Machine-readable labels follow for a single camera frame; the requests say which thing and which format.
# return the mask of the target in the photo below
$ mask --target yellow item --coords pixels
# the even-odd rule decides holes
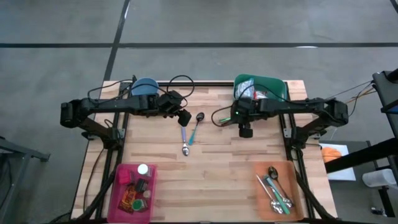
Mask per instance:
[[[340,158],[341,152],[339,152],[337,149],[333,149],[330,147],[324,147],[321,150],[322,152],[322,158],[323,158],[323,162],[329,162],[332,161],[333,159],[337,159]]]

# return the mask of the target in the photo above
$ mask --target butcher block tabletop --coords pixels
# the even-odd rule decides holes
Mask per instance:
[[[291,100],[307,97],[302,80],[286,81]],[[170,88],[181,95],[191,91],[190,86]],[[118,94],[119,84],[102,89],[101,99]],[[285,148],[278,117],[252,123],[253,138],[239,137],[238,125],[219,128],[211,122],[211,114],[232,103],[233,87],[196,86],[187,98],[185,108],[192,114],[187,126],[189,139],[195,125],[195,116],[204,112],[195,142],[189,146],[189,156],[182,154],[182,137],[177,118],[129,116],[122,163],[155,164],[157,183],[152,222],[261,222],[257,214],[253,164],[258,161],[285,161]],[[95,121],[104,125],[104,119],[113,120],[114,114],[96,114]],[[119,127],[123,120],[121,113]],[[215,119],[229,117],[229,110],[215,114]],[[296,114],[297,126],[309,123],[311,114]],[[82,173],[73,205],[72,218],[83,213],[83,196],[94,162],[103,144],[95,139],[88,144]],[[106,150],[102,153],[88,188],[86,206],[98,193],[104,171]],[[321,151],[308,145],[303,158],[311,191],[333,216],[336,209],[330,190]],[[105,196],[103,217],[108,214],[111,188]],[[305,199],[300,190],[304,214]]]

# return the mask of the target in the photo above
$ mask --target concrete floor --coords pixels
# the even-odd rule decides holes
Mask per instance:
[[[111,43],[124,0],[0,0],[0,43]],[[121,42],[397,42],[389,0],[131,1]],[[0,49],[0,135],[42,152],[32,161],[14,216],[42,223],[69,211],[87,141],[59,125],[59,106],[100,86],[111,49]],[[119,49],[111,80],[186,74],[231,80],[240,73],[304,80],[310,97],[328,97],[397,68],[398,48]],[[360,89],[340,97],[346,100]],[[376,94],[358,101],[333,139],[392,136]],[[344,197],[333,188],[335,197]],[[349,206],[336,200],[338,211]],[[339,213],[356,220],[358,214]],[[378,223],[390,219],[376,217]]]

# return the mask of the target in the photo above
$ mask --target spoon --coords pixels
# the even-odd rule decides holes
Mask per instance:
[[[276,213],[283,214],[284,211],[283,211],[282,207],[280,206],[280,203],[279,203],[279,202],[276,202],[276,201],[271,197],[271,194],[268,192],[267,187],[264,185],[264,183],[262,182],[262,180],[260,179],[260,177],[259,177],[257,174],[256,174],[256,176],[257,176],[257,179],[259,180],[260,184],[262,185],[262,188],[267,192],[268,197],[271,199],[271,203],[270,203],[271,208],[272,208]]]
[[[200,112],[197,115],[197,125],[195,126],[195,129],[192,132],[191,138],[189,139],[188,145],[192,145],[193,144],[193,139],[195,138],[195,133],[197,131],[197,127],[200,121],[203,121],[203,119],[205,118],[205,114],[204,112]]]
[[[273,167],[273,166],[270,166],[270,167],[268,168],[268,175],[269,175],[269,177],[270,177],[272,180],[275,180],[275,181],[278,183],[280,189],[282,190],[282,193],[285,195],[285,197],[282,196],[283,202],[284,202],[289,208],[293,207],[294,204],[293,204],[292,200],[289,198],[289,196],[287,196],[287,194],[286,194],[284,188],[281,186],[281,184],[280,184],[279,181],[278,181],[278,176],[279,176],[279,175],[278,175],[277,169],[275,169],[275,167]]]
[[[185,127],[183,127],[183,126],[181,126],[181,135],[182,135],[182,142],[184,143],[184,145],[182,145],[182,154],[184,156],[188,156],[189,148],[187,146],[187,134],[185,132]]]

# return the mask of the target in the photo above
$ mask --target red container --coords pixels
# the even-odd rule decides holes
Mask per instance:
[[[139,164],[120,164],[116,169],[116,176],[113,182],[111,201],[109,203],[108,217],[107,221],[109,223],[138,223],[147,224],[150,223],[150,218],[152,217],[153,205],[155,203],[155,183],[156,183],[156,166],[149,165],[152,168],[152,177],[145,177],[138,174],[137,168]],[[128,213],[123,210],[118,209],[120,200],[122,199],[124,191],[127,189],[126,185],[119,184],[119,171],[128,169],[134,172],[134,182],[137,182],[139,178],[148,180],[147,190],[151,191],[150,199],[146,199],[148,204],[148,210],[144,212],[134,212]],[[138,194],[137,199],[144,198],[142,194]]]

